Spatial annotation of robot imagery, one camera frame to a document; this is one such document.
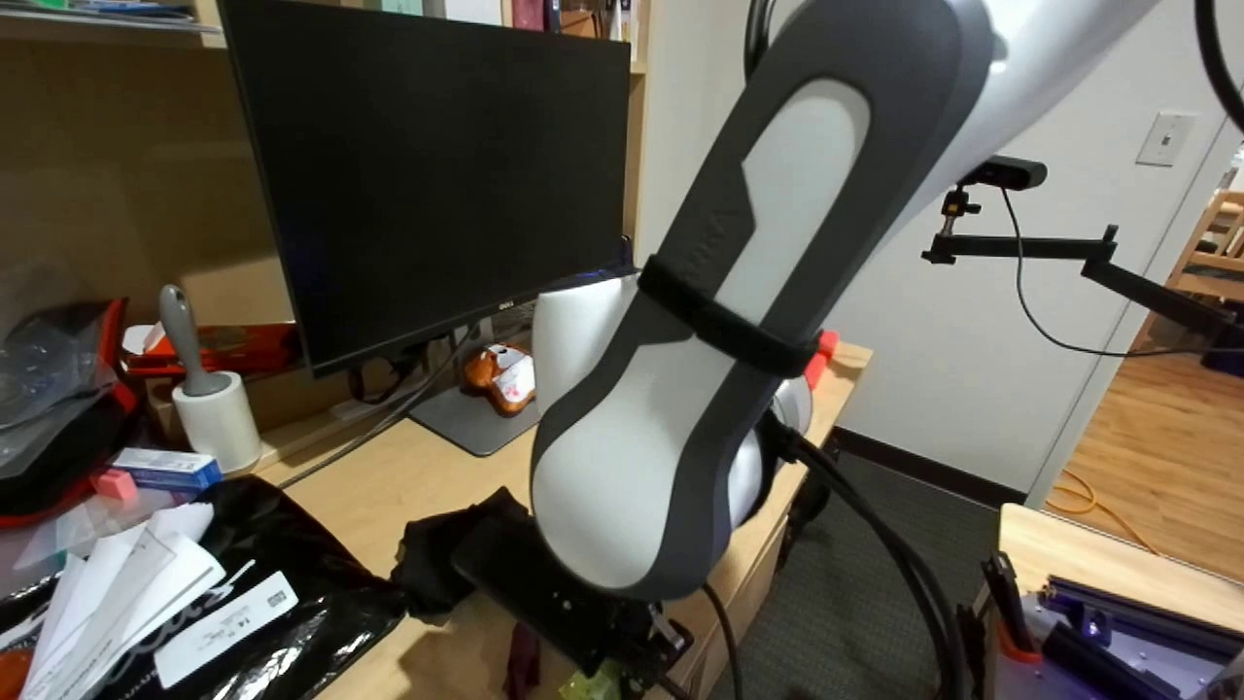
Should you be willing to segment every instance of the black strap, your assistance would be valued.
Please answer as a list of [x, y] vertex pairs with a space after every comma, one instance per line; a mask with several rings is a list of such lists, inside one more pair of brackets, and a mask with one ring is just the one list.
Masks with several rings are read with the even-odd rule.
[[776, 377], [804, 374], [807, 356], [817, 353], [817, 337], [807, 342], [786, 342], [764, 334], [763, 325], [746, 324], [729, 305], [716, 303], [700, 287], [684, 285], [677, 273], [670, 273], [658, 257], [637, 274], [637, 287], [654, 296], [661, 305], [670, 305], [681, 324], [690, 325], [709, 347], [757, 366]]

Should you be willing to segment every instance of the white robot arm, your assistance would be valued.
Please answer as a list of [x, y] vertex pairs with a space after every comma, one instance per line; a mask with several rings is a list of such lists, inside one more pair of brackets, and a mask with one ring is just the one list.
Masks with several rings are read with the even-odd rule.
[[681, 597], [738, 447], [871, 250], [1040, 116], [1154, 0], [804, 0], [755, 67], [611, 342], [540, 418], [532, 512], [582, 582]]

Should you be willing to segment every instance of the desk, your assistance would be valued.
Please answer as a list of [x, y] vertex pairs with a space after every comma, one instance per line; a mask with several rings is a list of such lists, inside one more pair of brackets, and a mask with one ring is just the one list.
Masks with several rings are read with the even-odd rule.
[[1055, 512], [1003, 505], [1003, 552], [1018, 589], [1040, 589], [1051, 576], [1082, 578], [1136, 601], [1183, 610], [1244, 632], [1244, 589], [1127, 541], [1069, 526]]
[[[812, 438], [828, 434], [865, 356], [871, 353], [859, 347], [841, 347], [832, 368], [817, 386]], [[409, 522], [473, 505], [496, 486], [530, 502], [530, 452], [532, 432], [492, 457], [469, 457], [418, 423], [401, 418], [342, 461], [297, 482], [286, 492], [312, 517], [320, 517], [368, 572], [389, 576]], [[285, 482], [297, 469], [278, 457], [265, 457], [255, 475]], [[801, 482], [804, 467], [786, 467], [776, 475], [770, 502], [735, 532], [722, 563], [711, 576], [711, 587], [728, 601], [738, 637], [770, 589], [781, 532]], [[681, 597], [670, 610], [696, 632], [696, 646], [674, 667], [674, 680], [690, 688], [690, 697], [709, 697], [722, 672], [718, 622], [705, 594]], [[381, 646], [342, 672], [328, 697], [500, 697], [510, 631], [513, 618], [487, 594], [469, 594], [447, 627], [403, 618]], [[545, 646], [540, 688], [532, 697], [557, 697], [567, 672], [573, 666]]]

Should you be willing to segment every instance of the wooden floor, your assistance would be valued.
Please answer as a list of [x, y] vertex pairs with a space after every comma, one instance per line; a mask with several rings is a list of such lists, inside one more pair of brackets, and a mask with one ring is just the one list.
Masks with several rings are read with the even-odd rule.
[[1244, 377], [1125, 361], [1047, 510], [1244, 582]]

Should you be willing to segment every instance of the computer monitor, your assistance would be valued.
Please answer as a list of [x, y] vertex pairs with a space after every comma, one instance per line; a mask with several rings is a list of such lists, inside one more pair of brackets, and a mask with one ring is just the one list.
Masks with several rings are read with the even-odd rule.
[[628, 49], [223, 0], [312, 374], [627, 265]]

